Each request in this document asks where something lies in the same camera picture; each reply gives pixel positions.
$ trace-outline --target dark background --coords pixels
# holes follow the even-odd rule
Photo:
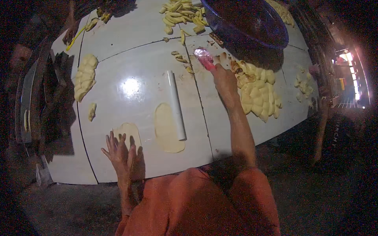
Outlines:
[[[378,71],[378,46],[377,16],[378,3],[374,1],[319,1],[333,5],[336,14],[343,20],[348,30],[347,34],[361,46],[368,61],[368,71],[373,84],[374,99],[372,106],[377,107],[377,71]],[[4,152],[8,145],[8,127],[6,123],[7,109],[13,104],[8,104],[7,94],[3,90],[4,80],[7,77],[8,62],[12,49],[17,44],[18,37],[25,22],[31,17],[35,10],[36,1],[3,1],[0,6],[2,17],[1,25],[1,54],[0,54],[0,166],[1,166],[1,235],[35,235],[32,226],[23,216],[13,201],[12,192],[9,186],[9,176],[4,164]],[[366,143],[362,152],[365,156],[366,170],[359,183],[359,191],[354,196],[354,207],[350,209],[350,217],[340,226],[340,233],[350,235],[372,234],[378,229],[377,225],[377,202],[374,196],[377,195],[377,126],[373,122],[369,127],[369,135],[366,136]]]

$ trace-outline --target dark floor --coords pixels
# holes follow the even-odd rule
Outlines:
[[[355,175],[311,174],[270,150],[258,147],[259,167],[270,182],[282,234],[337,232],[352,202]],[[116,184],[32,184],[19,194],[18,202],[41,235],[113,235],[121,216]]]

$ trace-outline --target rolled dough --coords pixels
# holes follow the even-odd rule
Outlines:
[[[167,153],[179,153],[185,149],[185,141],[178,140],[172,109],[161,103],[155,110],[155,136],[159,146]]]
[[[135,141],[135,146],[136,146],[136,150],[138,150],[138,148],[140,146],[142,146],[141,144],[141,139],[139,137],[139,131],[138,131],[138,128],[135,124],[133,123],[123,123],[120,127],[116,128],[116,129],[113,129],[113,133],[114,133],[114,137],[117,138],[117,140],[119,141],[119,134],[126,134],[126,147],[128,150],[130,150],[130,136],[133,136],[134,138],[134,141]]]

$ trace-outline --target white pvc pipe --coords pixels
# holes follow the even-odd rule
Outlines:
[[[172,71],[167,71],[168,73],[168,81],[169,81],[169,90],[170,90],[170,106],[172,108],[173,119],[176,123],[176,130],[177,130],[177,138],[179,140],[185,139],[185,130],[184,130],[184,123],[181,114],[180,104],[178,101],[178,93],[177,93],[177,86],[175,77],[173,76]]]

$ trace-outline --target orange shirt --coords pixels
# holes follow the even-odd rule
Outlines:
[[[148,180],[116,235],[280,235],[276,203],[259,169],[241,172],[229,196],[196,168]]]

